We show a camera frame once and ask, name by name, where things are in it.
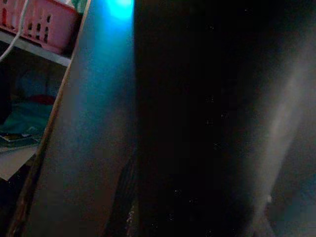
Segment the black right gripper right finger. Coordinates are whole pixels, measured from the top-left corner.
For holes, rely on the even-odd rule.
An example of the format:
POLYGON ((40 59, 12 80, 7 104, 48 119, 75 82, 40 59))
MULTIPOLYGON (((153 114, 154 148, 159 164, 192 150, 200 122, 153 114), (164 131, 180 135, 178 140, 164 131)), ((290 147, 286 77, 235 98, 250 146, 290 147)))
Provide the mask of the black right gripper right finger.
POLYGON ((251 76, 243 235, 310 237, 316 205, 299 190, 316 175, 316 32, 286 35, 251 76))

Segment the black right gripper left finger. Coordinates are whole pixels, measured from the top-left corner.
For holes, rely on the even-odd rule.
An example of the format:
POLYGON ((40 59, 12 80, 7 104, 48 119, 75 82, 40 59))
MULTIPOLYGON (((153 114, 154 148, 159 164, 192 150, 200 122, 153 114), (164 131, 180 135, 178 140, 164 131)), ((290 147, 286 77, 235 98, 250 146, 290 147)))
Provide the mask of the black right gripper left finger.
POLYGON ((105 228, 106 237, 129 237, 136 196, 136 160, 131 158, 122 169, 115 192, 110 218, 105 228))

